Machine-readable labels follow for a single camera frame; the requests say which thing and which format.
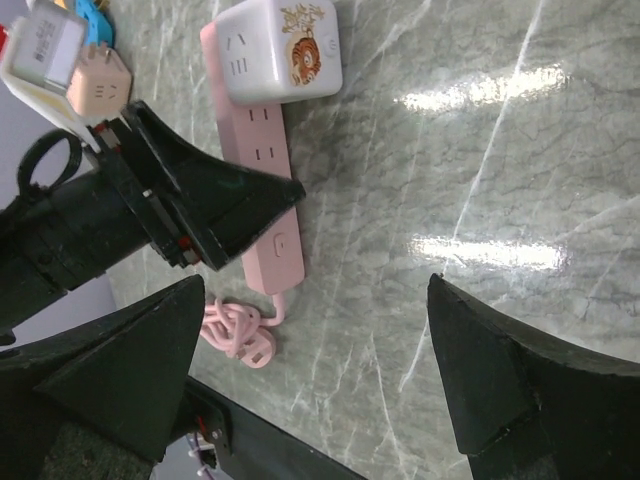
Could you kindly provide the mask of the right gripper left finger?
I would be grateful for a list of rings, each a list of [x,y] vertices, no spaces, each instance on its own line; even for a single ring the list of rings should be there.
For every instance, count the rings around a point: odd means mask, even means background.
[[[175,438],[204,301],[194,275],[3,351],[2,478],[149,478]]]

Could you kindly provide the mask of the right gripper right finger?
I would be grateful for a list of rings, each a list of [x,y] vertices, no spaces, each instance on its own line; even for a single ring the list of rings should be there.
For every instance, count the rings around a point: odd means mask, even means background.
[[[638,478],[638,364],[533,328],[437,274],[427,308],[474,478]]]

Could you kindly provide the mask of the pink power strip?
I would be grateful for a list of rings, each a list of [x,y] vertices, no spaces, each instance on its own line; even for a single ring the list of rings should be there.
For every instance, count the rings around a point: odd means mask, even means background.
[[[282,108],[278,104],[239,106],[228,96],[216,25],[200,31],[211,82],[223,159],[283,177],[291,175]],[[246,283],[268,296],[282,295],[305,278],[297,212],[291,209],[242,255]]]

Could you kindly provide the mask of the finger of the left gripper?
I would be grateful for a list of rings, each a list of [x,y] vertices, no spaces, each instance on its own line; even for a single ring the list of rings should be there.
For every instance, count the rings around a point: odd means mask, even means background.
[[[218,271],[245,253],[306,196],[298,180],[220,160],[198,149],[141,100],[122,110],[122,154],[171,221],[170,265],[203,262]]]

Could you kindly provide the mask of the blue plug adapter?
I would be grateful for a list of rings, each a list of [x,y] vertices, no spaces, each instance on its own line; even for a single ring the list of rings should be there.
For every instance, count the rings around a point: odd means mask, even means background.
[[[87,22],[85,45],[114,47],[114,30],[107,17],[109,0],[76,0],[75,13]]]

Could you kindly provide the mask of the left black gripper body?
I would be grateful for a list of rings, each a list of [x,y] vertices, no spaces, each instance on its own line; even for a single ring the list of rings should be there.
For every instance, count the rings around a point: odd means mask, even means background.
[[[199,263],[194,241],[161,198],[163,169],[150,147],[119,119],[89,132],[99,147],[93,155],[97,166],[141,225],[147,243],[172,267]]]

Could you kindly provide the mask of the pink cube adapter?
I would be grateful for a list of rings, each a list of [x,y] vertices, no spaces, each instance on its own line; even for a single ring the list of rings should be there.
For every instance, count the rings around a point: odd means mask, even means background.
[[[105,42],[82,47],[66,93],[83,117],[107,117],[129,101],[132,74],[119,54]]]

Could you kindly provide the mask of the white cube adapter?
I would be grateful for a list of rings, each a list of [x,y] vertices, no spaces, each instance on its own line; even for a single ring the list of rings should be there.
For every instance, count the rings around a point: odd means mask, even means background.
[[[214,19],[228,95],[236,104],[291,103],[343,85],[331,1],[242,1]]]

